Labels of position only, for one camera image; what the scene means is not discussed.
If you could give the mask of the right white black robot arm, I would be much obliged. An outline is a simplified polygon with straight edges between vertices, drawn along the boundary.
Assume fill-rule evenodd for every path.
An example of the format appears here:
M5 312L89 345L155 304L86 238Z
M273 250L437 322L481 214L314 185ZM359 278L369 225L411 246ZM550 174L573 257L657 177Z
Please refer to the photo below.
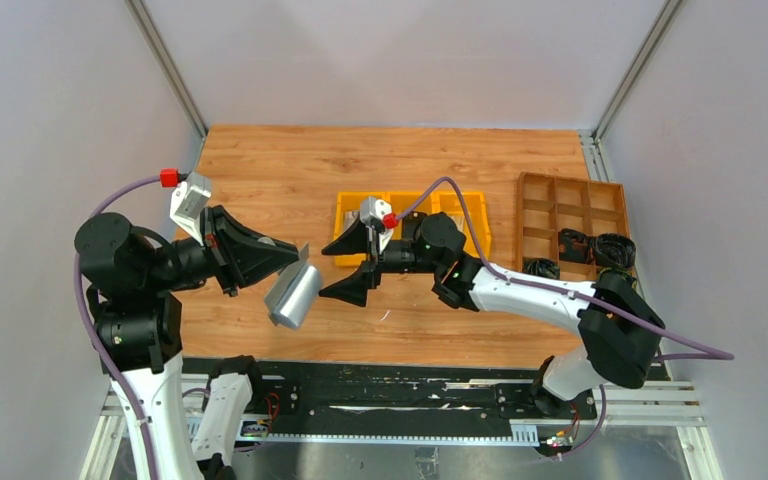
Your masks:
M563 282L502 269L467 253L464 233L444 213L422 214L408 231L391 240L380 221L355 219L322 253L364 259L320 296L363 307L385 274L430 274L433 293L453 309L521 315L577 334L581 346L547 358L531 384L530 401L544 417L605 383L643 386L661 340L653 330L664 323L622 275Z

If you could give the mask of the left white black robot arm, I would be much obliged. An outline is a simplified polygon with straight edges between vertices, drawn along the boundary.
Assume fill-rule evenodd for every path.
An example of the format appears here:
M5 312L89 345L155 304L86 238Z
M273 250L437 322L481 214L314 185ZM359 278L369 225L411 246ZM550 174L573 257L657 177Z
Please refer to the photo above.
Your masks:
M182 305L177 293L215 279L235 296L299 257L296 246L264 236L223 207L204 209L200 239L168 241L116 212L77 231L77 298L124 413L141 479L232 479L240 423L266 400L257 361L216 363L196 432L182 389Z

